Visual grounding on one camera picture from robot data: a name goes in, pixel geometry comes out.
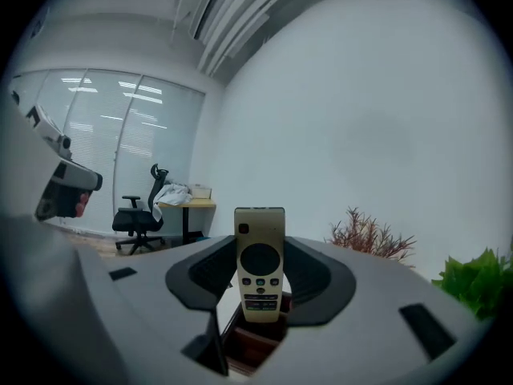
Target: chair armrest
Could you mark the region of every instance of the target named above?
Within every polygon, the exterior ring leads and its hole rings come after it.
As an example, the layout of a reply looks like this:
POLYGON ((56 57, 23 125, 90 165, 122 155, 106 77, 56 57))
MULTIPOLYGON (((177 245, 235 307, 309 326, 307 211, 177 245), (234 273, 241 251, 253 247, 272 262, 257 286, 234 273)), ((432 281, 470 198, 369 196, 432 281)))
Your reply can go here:
POLYGON ((134 209, 137 208, 136 201, 141 199, 141 197, 138 197, 138 196, 122 196, 121 198, 123 198, 124 200, 130 200, 131 201, 131 206, 134 209))

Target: office chair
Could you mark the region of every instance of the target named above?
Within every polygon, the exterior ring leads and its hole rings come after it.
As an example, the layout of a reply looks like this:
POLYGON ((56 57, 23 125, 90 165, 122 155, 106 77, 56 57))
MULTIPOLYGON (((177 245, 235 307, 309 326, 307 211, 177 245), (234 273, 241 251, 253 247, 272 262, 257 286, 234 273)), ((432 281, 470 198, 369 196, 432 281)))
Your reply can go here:
POLYGON ((153 217, 153 199, 157 193, 164 186, 166 175, 169 171, 159 169, 158 164, 153 164, 151 167, 151 175, 155 178, 155 183, 151 189, 150 196, 147 199, 147 206, 150 211, 143 211, 143 209, 137 208, 136 201, 140 200, 141 197, 136 196, 123 196, 124 200, 131 201, 131 208, 129 209, 118 209, 117 214, 114 216, 112 222, 112 229, 115 231, 128 232, 128 236, 132 237, 134 233, 137 234, 136 238, 129 240, 119 241, 115 243, 117 250, 121 249, 121 245, 133 244, 129 255, 132 255, 139 247, 143 246, 151 251, 155 249, 148 244, 149 241, 160 240, 161 244, 164 244, 162 237, 147 237, 148 231, 158 231, 162 228, 164 221, 160 218, 160 221, 156 221, 153 217))

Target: floor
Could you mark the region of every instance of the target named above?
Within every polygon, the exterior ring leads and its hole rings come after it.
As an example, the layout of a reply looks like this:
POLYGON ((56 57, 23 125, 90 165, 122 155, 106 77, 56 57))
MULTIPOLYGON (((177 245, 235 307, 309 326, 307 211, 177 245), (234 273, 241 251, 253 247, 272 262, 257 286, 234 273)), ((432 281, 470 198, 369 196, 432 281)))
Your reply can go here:
MULTIPOLYGON (((115 248, 117 241, 126 240, 129 237, 127 234, 119 237, 103 237, 88 233, 75 233, 67 229, 59 228, 59 231, 66 235, 73 245, 89 245, 96 249, 101 257, 118 257, 128 255, 131 250, 132 244, 126 244, 121 246, 121 250, 118 251, 115 248)), ((161 249, 168 249, 171 247, 177 247, 180 245, 179 238, 164 238, 164 245, 160 244, 160 241, 151 241, 149 244, 155 247, 156 251, 161 249)), ((134 255, 141 253, 148 253, 150 250, 144 247, 138 248, 134 255)))

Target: green plant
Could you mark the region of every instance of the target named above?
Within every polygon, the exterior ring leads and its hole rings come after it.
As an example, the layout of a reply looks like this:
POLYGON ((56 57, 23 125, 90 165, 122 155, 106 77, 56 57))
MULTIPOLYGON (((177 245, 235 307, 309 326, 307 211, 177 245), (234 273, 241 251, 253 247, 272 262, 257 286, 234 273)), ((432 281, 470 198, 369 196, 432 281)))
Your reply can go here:
POLYGON ((412 241, 413 236, 402 239, 399 235, 399 238, 394 238, 387 224, 380 227, 375 218, 366 217, 365 213, 358 212, 358 208, 349 207, 347 215, 349 223, 331 225, 331 238, 326 242, 399 262, 412 254, 416 242, 412 241))
POLYGON ((467 305, 479 319, 496 316, 506 291, 513 290, 511 256, 507 260, 488 248, 465 264, 449 257, 440 276, 433 284, 467 305))

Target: desk leg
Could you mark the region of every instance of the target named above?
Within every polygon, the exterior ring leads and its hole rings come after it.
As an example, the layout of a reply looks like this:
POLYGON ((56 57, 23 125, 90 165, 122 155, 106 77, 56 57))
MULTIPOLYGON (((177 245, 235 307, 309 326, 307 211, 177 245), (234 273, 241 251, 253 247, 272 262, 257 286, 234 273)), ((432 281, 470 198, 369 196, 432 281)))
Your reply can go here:
POLYGON ((189 208, 184 207, 182 215, 182 239, 184 245, 189 243, 189 208))

